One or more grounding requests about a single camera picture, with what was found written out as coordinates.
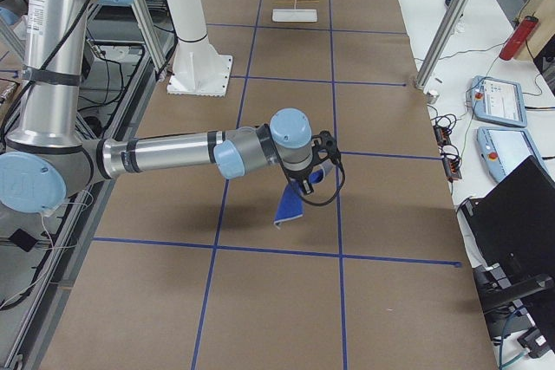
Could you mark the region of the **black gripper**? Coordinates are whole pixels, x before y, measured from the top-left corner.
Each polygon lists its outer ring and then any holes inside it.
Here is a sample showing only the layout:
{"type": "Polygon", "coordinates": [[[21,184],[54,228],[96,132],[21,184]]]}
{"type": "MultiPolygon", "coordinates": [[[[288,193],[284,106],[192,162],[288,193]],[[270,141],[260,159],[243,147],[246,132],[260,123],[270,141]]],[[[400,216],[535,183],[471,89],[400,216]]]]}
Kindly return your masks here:
{"type": "Polygon", "coordinates": [[[314,171],[312,168],[307,168],[302,171],[285,169],[284,173],[289,185],[295,191],[300,191],[303,195],[310,195],[313,193],[313,185],[319,181],[319,171],[314,171]]]}

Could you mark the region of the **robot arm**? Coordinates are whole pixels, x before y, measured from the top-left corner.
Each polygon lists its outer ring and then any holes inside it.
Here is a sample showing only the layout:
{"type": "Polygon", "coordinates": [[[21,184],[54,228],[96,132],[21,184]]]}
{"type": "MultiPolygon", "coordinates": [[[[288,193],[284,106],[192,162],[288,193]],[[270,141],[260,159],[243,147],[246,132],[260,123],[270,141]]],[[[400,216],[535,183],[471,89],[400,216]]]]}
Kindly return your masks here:
{"type": "Polygon", "coordinates": [[[88,7],[97,0],[29,0],[17,127],[3,136],[1,201],[13,211],[53,210],[88,185],[181,166],[214,164],[234,179],[278,165],[310,194],[312,171],[336,150],[328,132],[313,133],[307,116],[278,111],[267,124],[231,131],[129,141],[82,140],[75,132],[88,7]]]}

